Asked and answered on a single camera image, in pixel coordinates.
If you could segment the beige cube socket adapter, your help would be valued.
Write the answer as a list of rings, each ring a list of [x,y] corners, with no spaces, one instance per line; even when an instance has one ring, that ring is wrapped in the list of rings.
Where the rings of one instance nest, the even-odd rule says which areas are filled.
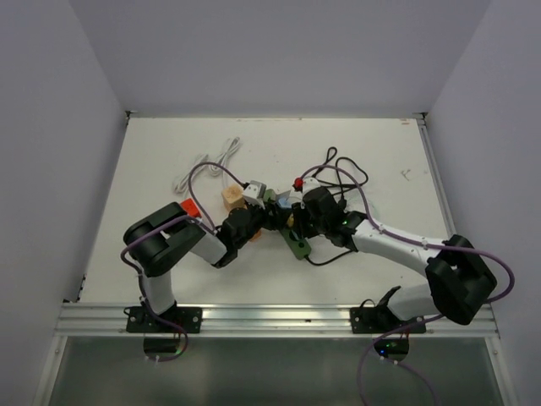
[[[232,184],[221,192],[223,205],[227,212],[245,206],[243,189],[238,184]]]

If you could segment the blue charger plug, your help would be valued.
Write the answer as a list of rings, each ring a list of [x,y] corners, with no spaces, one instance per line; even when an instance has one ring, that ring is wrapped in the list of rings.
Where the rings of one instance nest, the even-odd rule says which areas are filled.
[[[292,208],[292,202],[289,199],[286,199],[286,198],[280,198],[276,202],[276,204],[282,210],[290,210]]]

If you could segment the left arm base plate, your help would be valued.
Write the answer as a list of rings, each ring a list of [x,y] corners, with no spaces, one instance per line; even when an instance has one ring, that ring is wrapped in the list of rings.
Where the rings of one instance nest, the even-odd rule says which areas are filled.
[[[123,313],[128,317],[129,333],[173,333],[180,326],[188,334],[197,334],[203,321],[203,309],[196,306],[173,306],[157,317],[143,305],[126,307]]]

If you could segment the red cube socket adapter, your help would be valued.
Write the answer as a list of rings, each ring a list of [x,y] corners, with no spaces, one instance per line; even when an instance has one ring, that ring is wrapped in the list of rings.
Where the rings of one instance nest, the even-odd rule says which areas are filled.
[[[185,212],[185,216],[189,219],[200,220],[202,218],[199,208],[194,203],[194,200],[192,198],[181,201],[179,205]]]

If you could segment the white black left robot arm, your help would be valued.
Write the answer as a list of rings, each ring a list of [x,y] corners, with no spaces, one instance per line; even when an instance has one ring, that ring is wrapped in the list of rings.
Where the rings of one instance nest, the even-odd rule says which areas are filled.
[[[166,332],[175,324],[171,270],[186,254],[222,268],[267,225],[265,209],[247,205],[231,210],[212,231],[180,204],[170,203],[130,226],[123,235],[126,248],[121,260],[138,272],[142,302],[150,307],[145,315],[148,325]]]

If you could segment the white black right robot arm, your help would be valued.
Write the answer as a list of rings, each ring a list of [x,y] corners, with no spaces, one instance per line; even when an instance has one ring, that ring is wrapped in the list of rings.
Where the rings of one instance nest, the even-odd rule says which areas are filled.
[[[402,237],[365,213],[347,211],[323,186],[304,185],[298,191],[302,203],[293,215],[302,236],[321,235],[337,247],[383,257],[425,278],[418,286],[395,286],[376,305],[361,307],[358,318],[368,326],[395,332],[409,321],[436,314],[467,325],[496,288],[491,270],[460,235],[441,241]]]

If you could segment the green power strip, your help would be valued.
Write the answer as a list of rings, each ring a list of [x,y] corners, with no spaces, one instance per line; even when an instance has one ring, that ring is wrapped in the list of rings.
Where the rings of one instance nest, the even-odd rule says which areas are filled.
[[[280,192],[282,191],[268,189],[264,195],[265,207],[270,215],[270,229],[272,231],[279,232],[295,258],[302,261],[306,256],[311,254],[312,249],[306,239],[299,237],[298,234],[294,232],[293,227],[289,228],[286,225],[287,219],[292,214],[292,208],[290,210],[282,210],[277,206],[276,195]],[[292,191],[289,200],[292,202],[292,204],[300,202],[300,198]]]

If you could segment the aluminium rail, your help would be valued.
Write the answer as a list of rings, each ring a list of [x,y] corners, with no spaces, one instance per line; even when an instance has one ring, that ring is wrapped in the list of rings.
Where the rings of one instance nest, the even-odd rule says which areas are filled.
[[[183,304],[179,324],[196,337],[375,337],[360,324],[350,304]],[[415,337],[498,337],[492,309],[484,306],[467,326],[431,321]],[[64,337],[160,337],[152,320],[128,304],[64,304],[54,333]]]

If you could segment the white charger plug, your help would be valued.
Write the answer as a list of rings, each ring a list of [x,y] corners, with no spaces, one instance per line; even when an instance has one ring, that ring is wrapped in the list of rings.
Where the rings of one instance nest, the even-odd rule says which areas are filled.
[[[290,190],[284,190],[276,195],[276,201],[277,202],[287,201],[290,197],[290,194],[291,194]]]

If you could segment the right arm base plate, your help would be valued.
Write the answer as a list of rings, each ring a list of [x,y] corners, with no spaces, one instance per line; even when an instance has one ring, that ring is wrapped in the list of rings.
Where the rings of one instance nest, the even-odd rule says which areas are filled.
[[[426,326],[418,324],[416,318],[408,321],[400,321],[389,310],[378,306],[352,307],[349,310],[349,320],[354,334],[386,333],[403,326],[407,326],[406,332],[426,332]]]

